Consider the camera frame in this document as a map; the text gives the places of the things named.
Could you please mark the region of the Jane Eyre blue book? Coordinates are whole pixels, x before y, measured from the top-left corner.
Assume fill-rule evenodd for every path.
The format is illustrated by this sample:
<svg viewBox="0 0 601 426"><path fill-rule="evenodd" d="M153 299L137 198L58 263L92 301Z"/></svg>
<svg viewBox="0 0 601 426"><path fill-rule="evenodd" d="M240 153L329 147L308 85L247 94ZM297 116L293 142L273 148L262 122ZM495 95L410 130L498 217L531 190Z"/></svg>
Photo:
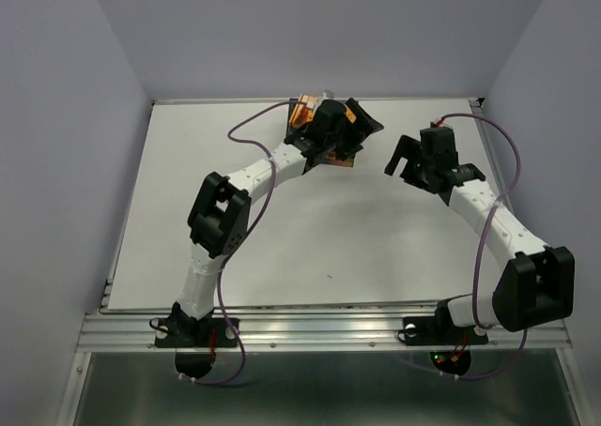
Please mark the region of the Jane Eyre blue book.
<svg viewBox="0 0 601 426"><path fill-rule="evenodd" d="M334 152L330 152L322 161L323 164L352 168L354 166L355 157L351 156L345 159L339 159Z"/></svg>

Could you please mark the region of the orange Huckleberry Finn book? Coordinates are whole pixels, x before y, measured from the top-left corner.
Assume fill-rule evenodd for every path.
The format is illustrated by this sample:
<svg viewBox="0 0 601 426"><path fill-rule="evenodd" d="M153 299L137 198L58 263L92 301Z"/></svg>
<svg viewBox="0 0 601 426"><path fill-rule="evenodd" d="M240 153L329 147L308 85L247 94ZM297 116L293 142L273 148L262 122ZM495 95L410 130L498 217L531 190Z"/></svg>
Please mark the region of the orange Huckleberry Finn book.
<svg viewBox="0 0 601 426"><path fill-rule="evenodd" d="M314 119L316 108L324 100L324 96L300 95L297 99L291 99L289 105L286 132L291 133L306 128L306 125Z"/></svg>

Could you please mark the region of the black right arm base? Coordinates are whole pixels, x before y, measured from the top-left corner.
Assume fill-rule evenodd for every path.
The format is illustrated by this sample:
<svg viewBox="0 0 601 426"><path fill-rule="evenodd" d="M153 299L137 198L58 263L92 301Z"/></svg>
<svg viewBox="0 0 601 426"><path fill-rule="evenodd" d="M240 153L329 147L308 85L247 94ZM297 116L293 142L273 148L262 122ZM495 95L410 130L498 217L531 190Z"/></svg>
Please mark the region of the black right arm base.
<svg viewBox="0 0 601 426"><path fill-rule="evenodd" d="M407 346L430 346L430 359L443 374L464 376L472 362L470 347L488 344L485 332L475 326L456 326L447 301L441 301L429 316L409 316L396 333L397 340Z"/></svg>

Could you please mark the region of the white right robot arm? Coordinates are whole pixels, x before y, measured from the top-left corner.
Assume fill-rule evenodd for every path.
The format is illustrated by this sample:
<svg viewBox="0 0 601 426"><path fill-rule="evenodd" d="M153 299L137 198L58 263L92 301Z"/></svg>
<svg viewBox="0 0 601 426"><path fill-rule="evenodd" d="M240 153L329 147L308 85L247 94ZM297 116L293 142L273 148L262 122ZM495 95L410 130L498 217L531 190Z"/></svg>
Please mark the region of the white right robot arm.
<svg viewBox="0 0 601 426"><path fill-rule="evenodd" d="M573 253L533 234L503 205L477 166L460 163L452 129L422 129L417 139L401 136L385 174L392 175L401 161L406 164L401 179L439 196L480 237L477 252L490 251L501 269L491 293L441 301L432 319L438 339L452 342L466 327L517 332L572 314Z"/></svg>

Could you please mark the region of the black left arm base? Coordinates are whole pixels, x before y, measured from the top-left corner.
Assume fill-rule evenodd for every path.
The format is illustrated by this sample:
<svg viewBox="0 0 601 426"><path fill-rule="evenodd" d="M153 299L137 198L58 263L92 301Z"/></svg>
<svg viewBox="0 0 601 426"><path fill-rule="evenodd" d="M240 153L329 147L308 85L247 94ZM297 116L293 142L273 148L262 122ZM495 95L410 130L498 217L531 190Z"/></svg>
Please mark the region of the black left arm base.
<svg viewBox="0 0 601 426"><path fill-rule="evenodd" d="M166 317L153 317L148 321L154 332L154 346L176 350L174 367L177 376L192 384L217 387L235 380L246 364L246 351L239 336L239 320L230 317L213 317L214 310L200 319L187 315L176 302ZM208 379L217 362L217 351L238 349L240 364L234 372L221 379Z"/></svg>

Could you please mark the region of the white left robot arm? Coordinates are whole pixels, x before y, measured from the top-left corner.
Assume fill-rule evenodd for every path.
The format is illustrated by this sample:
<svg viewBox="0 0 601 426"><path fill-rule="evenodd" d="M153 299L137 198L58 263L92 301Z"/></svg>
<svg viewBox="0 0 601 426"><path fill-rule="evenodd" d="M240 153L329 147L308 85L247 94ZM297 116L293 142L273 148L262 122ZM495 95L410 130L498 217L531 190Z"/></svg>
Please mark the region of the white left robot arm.
<svg viewBox="0 0 601 426"><path fill-rule="evenodd" d="M257 224L250 218L252 206L269 204L279 185L308 173L328 156L355 157L363 142L384 128L353 98L303 95L287 106L292 109L290 130L283 141L274 149L254 143L263 159L229 175L205 177L187 219L192 257L184 288L156 331L189 345L202 343L223 267Z"/></svg>

